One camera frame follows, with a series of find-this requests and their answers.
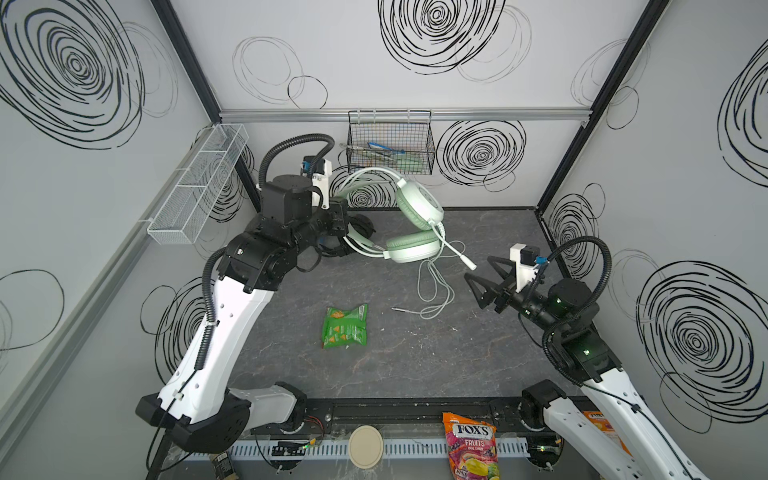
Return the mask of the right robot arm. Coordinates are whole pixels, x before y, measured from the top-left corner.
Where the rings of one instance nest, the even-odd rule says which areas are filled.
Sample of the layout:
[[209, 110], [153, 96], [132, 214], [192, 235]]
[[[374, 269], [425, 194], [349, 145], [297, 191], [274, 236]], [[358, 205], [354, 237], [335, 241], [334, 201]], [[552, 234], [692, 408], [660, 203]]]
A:
[[[539, 293], [549, 265], [580, 244], [596, 247], [603, 268], [595, 288], [573, 278]], [[702, 479], [704, 473], [671, 439], [633, 385], [618, 356], [593, 323], [598, 299], [608, 285], [612, 255], [595, 236], [569, 240], [546, 257], [516, 244], [508, 258], [487, 259], [500, 276], [493, 282], [467, 272], [464, 279], [482, 309], [514, 309], [521, 321], [541, 329], [540, 347], [555, 370], [579, 388], [611, 424], [613, 441], [550, 380], [522, 393], [520, 419], [530, 430], [549, 429], [585, 459], [604, 479]]]

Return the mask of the black blue headphones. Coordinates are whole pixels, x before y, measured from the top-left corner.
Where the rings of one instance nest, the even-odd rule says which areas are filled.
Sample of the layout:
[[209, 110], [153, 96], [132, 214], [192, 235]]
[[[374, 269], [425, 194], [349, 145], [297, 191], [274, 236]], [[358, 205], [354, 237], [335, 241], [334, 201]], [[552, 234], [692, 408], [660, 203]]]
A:
[[[349, 229], [354, 229], [366, 239], [370, 239], [375, 233], [372, 220], [362, 214], [352, 215], [349, 218]], [[318, 240], [317, 247], [324, 258], [344, 257], [353, 253], [353, 249], [341, 236], [325, 236]]]

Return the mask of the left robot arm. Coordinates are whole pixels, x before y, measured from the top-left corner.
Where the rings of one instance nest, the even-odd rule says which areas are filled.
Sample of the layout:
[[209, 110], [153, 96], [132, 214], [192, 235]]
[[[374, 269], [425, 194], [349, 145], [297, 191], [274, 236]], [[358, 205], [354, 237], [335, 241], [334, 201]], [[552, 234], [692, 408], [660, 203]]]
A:
[[302, 428], [306, 396], [300, 390], [284, 382], [234, 390], [228, 381], [248, 334], [284, 277], [297, 269], [299, 255], [318, 250], [323, 237], [347, 232], [346, 201], [313, 183], [334, 146], [331, 136], [310, 133], [265, 154], [254, 226], [206, 261], [203, 321], [166, 385], [137, 405], [137, 415], [155, 429], [153, 469], [162, 467], [173, 446], [218, 454], [257, 427]]

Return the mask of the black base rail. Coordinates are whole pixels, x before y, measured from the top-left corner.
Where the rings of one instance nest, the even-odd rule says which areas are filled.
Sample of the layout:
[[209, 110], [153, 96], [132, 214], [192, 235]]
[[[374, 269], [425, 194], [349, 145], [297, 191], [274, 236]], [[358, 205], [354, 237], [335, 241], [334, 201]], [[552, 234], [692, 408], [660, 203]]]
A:
[[305, 402], [305, 427], [302, 434], [330, 434], [343, 425], [373, 426], [443, 423], [443, 414], [451, 412], [487, 422], [499, 433], [523, 436], [539, 435], [551, 429], [535, 424], [523, 415], [523, 399], [513, 397], [442, 397], [442, 398], [310, 398]]

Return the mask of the blue handled tool in basket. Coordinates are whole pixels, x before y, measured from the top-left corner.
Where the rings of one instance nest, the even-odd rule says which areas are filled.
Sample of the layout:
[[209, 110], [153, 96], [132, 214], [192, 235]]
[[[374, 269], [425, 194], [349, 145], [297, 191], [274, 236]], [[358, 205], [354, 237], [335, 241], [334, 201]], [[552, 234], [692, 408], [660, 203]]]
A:
[[368, 148], [372, 152], [376, 152], [376, 153], [379, 153], [381, 155], [386, 155], [386, 156], [404, 155], [406, 153], [405, 150], [395, 149], [395, 148], [388, 147], [388, 146], [385, 146], [385, 145], [381, 145], [381, 144], [378, 144], [378, 143], [375, 143], [375, 142], [369, 142], [368, 143]]

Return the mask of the aluminium wall rail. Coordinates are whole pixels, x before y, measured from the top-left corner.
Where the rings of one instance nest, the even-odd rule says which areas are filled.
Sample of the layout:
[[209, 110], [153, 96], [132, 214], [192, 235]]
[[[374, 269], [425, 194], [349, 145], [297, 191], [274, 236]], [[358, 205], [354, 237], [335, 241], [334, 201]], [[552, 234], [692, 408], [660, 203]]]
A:
[[230, 109], [223, 121], [234, 123], [400, 122], [400, 121], [579, 121], [590, 119], [588, 107], [473, 107], [473, 108], [322, 108]]

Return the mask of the green snack bag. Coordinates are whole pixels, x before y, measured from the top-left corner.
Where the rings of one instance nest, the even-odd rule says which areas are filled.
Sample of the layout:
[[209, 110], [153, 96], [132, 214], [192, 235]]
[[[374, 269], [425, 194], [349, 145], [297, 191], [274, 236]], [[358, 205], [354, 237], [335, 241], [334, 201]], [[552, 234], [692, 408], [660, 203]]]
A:
[[368, 305], [361, 304], [352, 310], [329, 307], [322, 328], [324, 349], [358, 344], [366, 346]]

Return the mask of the green item in basket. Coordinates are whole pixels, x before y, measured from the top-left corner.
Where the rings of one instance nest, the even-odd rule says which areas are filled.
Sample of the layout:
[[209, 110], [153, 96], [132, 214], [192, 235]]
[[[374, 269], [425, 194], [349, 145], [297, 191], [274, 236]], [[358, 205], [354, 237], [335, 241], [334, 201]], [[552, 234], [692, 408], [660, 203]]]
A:
[[429, 160], [419, 153], [402, 153], [394, 156], [397, 169], [407, 175], [422, 175], [429, 173]]

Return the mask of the small dark jar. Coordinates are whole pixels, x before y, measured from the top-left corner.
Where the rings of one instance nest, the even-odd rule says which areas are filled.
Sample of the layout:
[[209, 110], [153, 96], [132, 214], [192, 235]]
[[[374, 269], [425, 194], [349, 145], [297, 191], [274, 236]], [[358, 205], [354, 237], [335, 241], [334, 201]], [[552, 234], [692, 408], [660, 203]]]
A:
[[209, 459], [214, 470], [214, 476], [216, 480], [238, 480], [239, 476], [236, 473], [232, 464], [231, 458], [227, 452], [219, 454], [210, 454]]

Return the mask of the orange snack bag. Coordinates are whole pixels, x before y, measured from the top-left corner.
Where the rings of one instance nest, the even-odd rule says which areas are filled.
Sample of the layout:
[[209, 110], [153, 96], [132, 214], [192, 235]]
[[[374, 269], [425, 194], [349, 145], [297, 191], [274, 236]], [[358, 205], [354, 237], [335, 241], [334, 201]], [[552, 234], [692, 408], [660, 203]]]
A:
[[617, 431], [613, 428], [608, 418], [600, 411], [588, 410], [583, 411], [582, 414], [595, 425], [603, 434], [616, 443], [625, 453], [630, 454], [630, 451], [621, 440]]

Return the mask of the round beige lid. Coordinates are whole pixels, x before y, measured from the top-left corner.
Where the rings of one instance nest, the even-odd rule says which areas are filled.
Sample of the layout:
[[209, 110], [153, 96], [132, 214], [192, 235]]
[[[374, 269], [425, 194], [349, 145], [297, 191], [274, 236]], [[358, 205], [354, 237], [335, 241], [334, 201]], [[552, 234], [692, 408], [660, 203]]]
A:
[[384, 441], [381, 433], [370, 425], [356, 428], [348, 440], [350, 461], [358, 468], [374, 468], [384, 454]]

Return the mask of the Fox's fruits candy bag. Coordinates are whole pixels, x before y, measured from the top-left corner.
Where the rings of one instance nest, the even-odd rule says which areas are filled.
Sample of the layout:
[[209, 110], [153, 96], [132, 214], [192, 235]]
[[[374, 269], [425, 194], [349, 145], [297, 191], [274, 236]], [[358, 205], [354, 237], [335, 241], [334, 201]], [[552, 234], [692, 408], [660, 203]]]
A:
[[442, 420], [453, 478], [499, 479], [496, 428], [449, 412]]

